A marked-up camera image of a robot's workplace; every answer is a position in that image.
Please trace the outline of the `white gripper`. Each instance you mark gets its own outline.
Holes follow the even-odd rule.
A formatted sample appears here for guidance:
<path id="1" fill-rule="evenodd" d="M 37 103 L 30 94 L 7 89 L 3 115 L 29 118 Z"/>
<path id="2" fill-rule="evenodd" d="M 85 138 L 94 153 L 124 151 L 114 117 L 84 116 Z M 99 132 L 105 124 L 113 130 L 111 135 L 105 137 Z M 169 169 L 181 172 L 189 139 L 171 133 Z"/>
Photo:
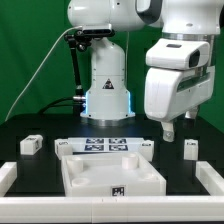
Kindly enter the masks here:
<path id="1" fill-rule="evenodd" d="M 146 53 L 144 110 L 162 122 L 163 139 L 173 142 L 174 124 L 184 114 L 186 129 L 195 126 L 199 106 L 213 93 L 215 67 L 209 65 L 210 44 L 161 38 Z"/>

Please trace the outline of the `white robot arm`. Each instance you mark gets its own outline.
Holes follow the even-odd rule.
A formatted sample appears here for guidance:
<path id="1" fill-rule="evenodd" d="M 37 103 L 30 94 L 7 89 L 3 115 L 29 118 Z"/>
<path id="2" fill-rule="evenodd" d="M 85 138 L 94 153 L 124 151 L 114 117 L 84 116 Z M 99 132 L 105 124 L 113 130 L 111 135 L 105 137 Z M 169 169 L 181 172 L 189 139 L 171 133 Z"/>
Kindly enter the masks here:
<path id="1" fill-rule="evenodd" d="M 162 124 L 163 139 L 174 140 L 176 117 L 195 118 L 199 105 L 211 98 L 213 44 L 224 0 L 71 0 L 67 14 L 77 29 L 77 48 L 93 49 L 83 118 L 103 125 L 134 115 L 124 84 L 125 54 L 108 37 L 145 25 L 162 29 L 162 37 L 146 53 L 144 111 Z"/>

